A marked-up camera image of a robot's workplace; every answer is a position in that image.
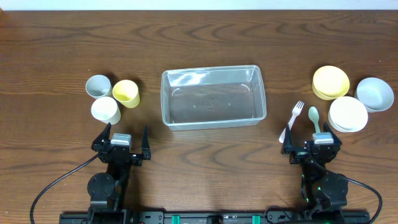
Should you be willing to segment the white plastic bowl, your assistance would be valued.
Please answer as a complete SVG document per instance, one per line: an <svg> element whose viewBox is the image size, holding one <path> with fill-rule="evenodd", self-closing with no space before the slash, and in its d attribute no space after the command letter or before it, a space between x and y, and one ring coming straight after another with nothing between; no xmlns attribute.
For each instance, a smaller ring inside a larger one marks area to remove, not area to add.
<svg viewBox="0 0 398 224"><path fill-rule="evenodd" d="M353 133L367 125L368 112L362 102L356 98L343 96L331 103L328 120L336 130Z"/></svg>

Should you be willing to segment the grey plastic cup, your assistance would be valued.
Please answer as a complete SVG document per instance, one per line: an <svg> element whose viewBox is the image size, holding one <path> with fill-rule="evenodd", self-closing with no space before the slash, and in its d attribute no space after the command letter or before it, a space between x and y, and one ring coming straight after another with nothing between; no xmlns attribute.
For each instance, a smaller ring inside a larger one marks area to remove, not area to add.
<svg viewBox="0 0 398 224"><path fill-rule="evenodd" d="M94 75L87 80L85 89L87 94L94 99L98 99L104 96L111 96L113 87L106 76Z"/></svg>

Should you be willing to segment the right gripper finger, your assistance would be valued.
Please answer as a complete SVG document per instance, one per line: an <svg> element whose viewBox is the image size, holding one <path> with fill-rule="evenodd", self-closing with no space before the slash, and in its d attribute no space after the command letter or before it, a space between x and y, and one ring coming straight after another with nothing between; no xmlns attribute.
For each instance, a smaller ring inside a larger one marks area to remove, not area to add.
<svg viewBox="0 0 398 224"><path fill-rule="evenodd" d="M323 123L323 130L326 133L330 133L332 138L333 138L333 143L334 144L341 144L341 140L337 137L337 135L331 130L330 126L328 125L328 123L325 121Z"/></svg>
<svg viewBox="0 0 398 224"><path fill-rule="evenodd" d="M292 151L292 148L293 148L293 144L292 144L292 139L291 139L290 126L289 126L289 124L287 124L286 129L285 129L285 137L284 137L284 141L282 144L281 153L290 153Z"/></svg>

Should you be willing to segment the white plastic cup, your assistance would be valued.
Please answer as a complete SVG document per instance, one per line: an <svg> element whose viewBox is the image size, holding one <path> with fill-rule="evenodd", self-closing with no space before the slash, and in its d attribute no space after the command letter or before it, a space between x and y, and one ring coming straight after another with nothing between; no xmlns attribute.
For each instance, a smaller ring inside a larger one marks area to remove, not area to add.
<svg viewBox="0 0 398 224"><path fill-rule="evenodd" d="M91 106L92 116L106 124L117 124L121 119L118 103L111 97L104 96L94 101Z"/></svg>

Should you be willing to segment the grey plastic bowl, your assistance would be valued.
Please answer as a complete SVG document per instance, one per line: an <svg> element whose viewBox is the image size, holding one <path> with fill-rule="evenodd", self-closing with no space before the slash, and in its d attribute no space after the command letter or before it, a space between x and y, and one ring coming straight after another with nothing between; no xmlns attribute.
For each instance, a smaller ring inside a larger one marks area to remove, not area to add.
<svg viewBox="0 0 398 224"><path fill-rule="evenodd" d="M392 88L384 80L375 77L361 80L354 97L362 102L368 113L388 110L394 103Z"/></svg>

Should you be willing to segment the yellow plastic cup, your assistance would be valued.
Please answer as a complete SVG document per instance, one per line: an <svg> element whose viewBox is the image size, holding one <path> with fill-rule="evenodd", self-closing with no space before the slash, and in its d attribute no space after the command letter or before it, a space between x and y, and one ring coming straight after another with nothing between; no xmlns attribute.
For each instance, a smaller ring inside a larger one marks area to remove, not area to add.
<svg viewBox="0 0 398 224"><path fill-rule="evenodd" d="M127 108L135 108L141 101L138 86L131 80L117 82L113 87L113 96Z"/></svg>

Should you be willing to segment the clear plastic container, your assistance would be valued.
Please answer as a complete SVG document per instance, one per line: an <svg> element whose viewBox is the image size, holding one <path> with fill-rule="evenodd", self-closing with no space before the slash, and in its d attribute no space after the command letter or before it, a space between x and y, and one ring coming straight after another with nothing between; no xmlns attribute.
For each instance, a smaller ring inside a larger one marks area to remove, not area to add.
<svg viewBox="0 0 398 224"><path fill-rule="evenodd" d="M252 126L267 115L257 65L166 70L160 100L162 121L172 131Z"/></svg>

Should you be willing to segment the yellow plastic bowl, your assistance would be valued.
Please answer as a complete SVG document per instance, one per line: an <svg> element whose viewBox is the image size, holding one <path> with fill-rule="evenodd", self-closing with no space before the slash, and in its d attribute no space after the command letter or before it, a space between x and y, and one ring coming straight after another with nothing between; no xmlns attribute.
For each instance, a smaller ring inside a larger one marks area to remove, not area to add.
<svg viewBox="0 0 398 224"><path fill-rule="evenodd" d="M347 74L338 67L326 65L317 69L313 75L312 90L323 100L345 96L349 87Z"/></svg>

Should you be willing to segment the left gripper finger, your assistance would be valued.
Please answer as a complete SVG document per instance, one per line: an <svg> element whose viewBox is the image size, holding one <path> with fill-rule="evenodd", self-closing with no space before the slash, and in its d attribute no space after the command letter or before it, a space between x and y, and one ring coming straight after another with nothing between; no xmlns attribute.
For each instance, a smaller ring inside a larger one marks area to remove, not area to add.
<svg viewBox="0 0 398 224"><path fill-rule="evenodd" d="M104 143L108 142L110 130L111 130L111 123L108 123L105 126L104 130L92 142L92 146L103 146Z"/></svg>
<svg viewBox="0 0 398 224"><path fill-rule="evenodd" d="M143 134L143 138L142 138L141 149L142 149L142 155L143 156L149 156L150 155L150 146L149 146L149 140L148 140L148 129L147 129L147 126L145 126L145 128L144 128L144 134Z"/></svg>

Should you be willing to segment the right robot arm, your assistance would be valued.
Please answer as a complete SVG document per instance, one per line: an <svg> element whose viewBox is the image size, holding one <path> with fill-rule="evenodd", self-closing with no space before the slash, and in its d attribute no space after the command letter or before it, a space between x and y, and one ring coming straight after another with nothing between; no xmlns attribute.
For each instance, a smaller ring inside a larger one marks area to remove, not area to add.
<svg viewBox="0 0 398 224"><path fill-rule="evenodd" d="M341 208L347 205L348 182L325 167L337 156L341 145L327 123L323 124L323 132L303 146L293 145L290 127L287 127L280 153L288 154L289 163L302 168L301 191L307 201L307 208L300 212L302 219L344 220Z"/></svg>

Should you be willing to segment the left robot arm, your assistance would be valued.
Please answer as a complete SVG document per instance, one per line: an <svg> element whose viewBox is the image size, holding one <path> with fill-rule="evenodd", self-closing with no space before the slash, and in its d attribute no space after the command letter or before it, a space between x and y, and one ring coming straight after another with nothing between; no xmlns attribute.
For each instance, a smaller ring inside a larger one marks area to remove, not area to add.
<svg viewBox="0 0 398 224"><path fill-rule="evenodd" d="M124 196L132 166L141 166L151 159L148 130L144 128L141 152L132 153L132 136L115 133L110 136L111 124L93 141L91 148L101 162L108 165L106 172L95 174L88 182L90 195L88 223L132 223L134 214L123 209Z"/></svg>

